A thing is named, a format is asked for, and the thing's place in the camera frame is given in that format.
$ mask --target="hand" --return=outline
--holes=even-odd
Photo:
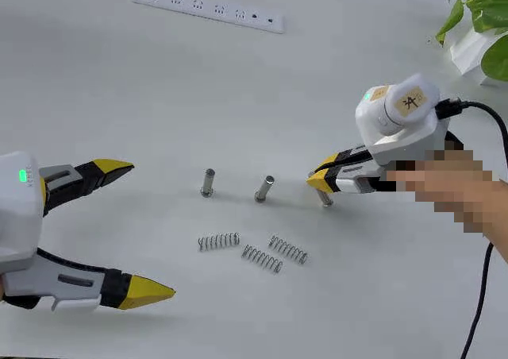
[[[484,233],[508,261],[508,184],[493,180],[472,151],[436,151],[431,158],[407,162],[387,180],[415,192],[418,202],[434,202],[436,212],[452,212],[465,232]]]

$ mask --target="green led light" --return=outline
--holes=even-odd
[[[26,183],[26,171],[25,170],[19,170],[19,181],[22,183]]]

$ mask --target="label sticker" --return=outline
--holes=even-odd
[[[395,108],[400,115],[407,117],[425,102],[427,98],[423,90],[420,87],[414,87],[395,103]]]
[[[374,91],[374,94],[371,97],[371,101],[375,101],[376,99],[380,99],[380,98],[384,97],[385,95],[387,95],[387,92],[388,92],[388,87],[378,87]]]

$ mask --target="pixelated hand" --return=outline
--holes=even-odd
[[[431,159],[397,164],[387,173],[401,191],[415,192],[418,202],[434,202],[436,212],[453,212],[464,231],[486,233],[493,218],[506,218],[508,186],[492,179],[472,151],[436,151]]]

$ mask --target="white flower pot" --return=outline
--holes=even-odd
[[[483,54],[502,36],[495,30],[477,33],[473,28],[450,48],[453,63],[463,76],[473,78],[480,85],[508,88],[508,83],[487,77],[482,70]]]

